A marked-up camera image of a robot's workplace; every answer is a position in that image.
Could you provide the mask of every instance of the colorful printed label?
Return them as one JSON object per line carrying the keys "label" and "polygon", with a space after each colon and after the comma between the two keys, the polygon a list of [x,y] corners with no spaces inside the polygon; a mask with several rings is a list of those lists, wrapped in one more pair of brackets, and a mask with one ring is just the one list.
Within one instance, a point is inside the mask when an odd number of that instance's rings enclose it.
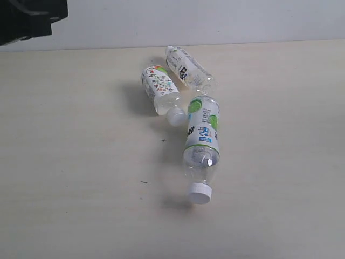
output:
{"label": "colorful printed label", "polygon": [[156,105],[160,96],[178,92],[175,84],[162,66],[152,66],[144,69],[141,74],[141,81],[154,105]]}
{"label": "colorful printed label", "polygon": [[196,88],[202,84],[202,78],[212,77],[211,74],[181,47],[176,47],[168,53],[167,64],[181,81],[186,81],[187,76],[194,71],[193,82]]}
{"label": "colorful printed label", "polygon": [[219,104],[208,96],[194,98],[188,106],[188,137],[185,149],[208,146],[219,153]]}

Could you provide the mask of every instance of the white label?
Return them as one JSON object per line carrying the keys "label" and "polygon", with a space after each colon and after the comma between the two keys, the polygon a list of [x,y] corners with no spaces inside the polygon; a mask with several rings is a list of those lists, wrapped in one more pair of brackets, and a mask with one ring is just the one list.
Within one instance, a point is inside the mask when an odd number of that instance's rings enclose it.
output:
{"label": "white label", "polygon": [[208,146],[219,153],[219,104],[208,96],[194,98],[188,107],[188,137],[185,148]]}
{"label": "white label", "polygon": [[161,66],[144,69],[141,81],[150,100],[156,105],[160,96],[178,92],[175,84],[169,78],[166,70]]}
{"label": "white label", "polygon": [[202,84],[202,78],[199,76],[200,72],[202,77],[212,77],[211,74],[207,73],[207,71],[181,47],[176,47],[168,53],[167,64],[181,81],[186,81],[186,78],[188,78],[187,76],[194,72],[193,81],[195,87],[199,87],[199,85]]}

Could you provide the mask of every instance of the bottle cap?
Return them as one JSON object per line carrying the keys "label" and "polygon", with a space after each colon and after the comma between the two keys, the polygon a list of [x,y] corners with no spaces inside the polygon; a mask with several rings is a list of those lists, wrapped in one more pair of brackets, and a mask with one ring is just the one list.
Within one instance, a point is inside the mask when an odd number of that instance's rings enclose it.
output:
{"label": "bottle cap", "polygon": [[167,47],[165,48],[165,55],[167,56],[168,53],[169,53],[171,50],[173,50],[173,49],[174,49],[173,46],[167,46]]}
{"label": "bottle cap", "polygon": [[172,125],[173,127],[182,125],[187,119],[184,111],[177,106],[169,109],[166,117],[170,125]]}
{"label": "bottle cap", "polygon": [[188,200],[196,204],[206,204],[211,200],[212,188],[203,183],[194,182],[188,187]]}

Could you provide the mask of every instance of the white wall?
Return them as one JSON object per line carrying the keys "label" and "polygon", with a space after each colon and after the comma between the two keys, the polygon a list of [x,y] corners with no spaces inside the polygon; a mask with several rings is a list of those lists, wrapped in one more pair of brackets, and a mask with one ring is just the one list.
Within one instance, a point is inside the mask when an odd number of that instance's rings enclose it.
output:
{"label": "white wall", "polygon": [[0,51],[345,38],[344,0],[69,0],[53,35]]}

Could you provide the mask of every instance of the water bottle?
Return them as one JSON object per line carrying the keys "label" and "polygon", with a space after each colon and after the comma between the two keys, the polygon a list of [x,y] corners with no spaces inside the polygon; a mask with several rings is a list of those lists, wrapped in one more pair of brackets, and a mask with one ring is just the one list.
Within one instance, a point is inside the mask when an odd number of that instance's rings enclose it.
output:
{"label": "water bottle", "polygon": [[181,94],[162,66],[144,69],[141,81],[158,115],[166,114],[170,125],[174,127],[185,122],[187,116],[179,107]]}
{"label": "water bottle", "polygon": [[200,94],[210,95],[216,87],[214,77],[181,47],[165,49],[167,64],[188,88]]}
{"label": "water bottle", "polygon": [[219,162],[218,119],[219,104],[212,97],[198,96],[190,102],[183,164],[190,181],[188,199],[196,204],[211,200],[210,182]]}

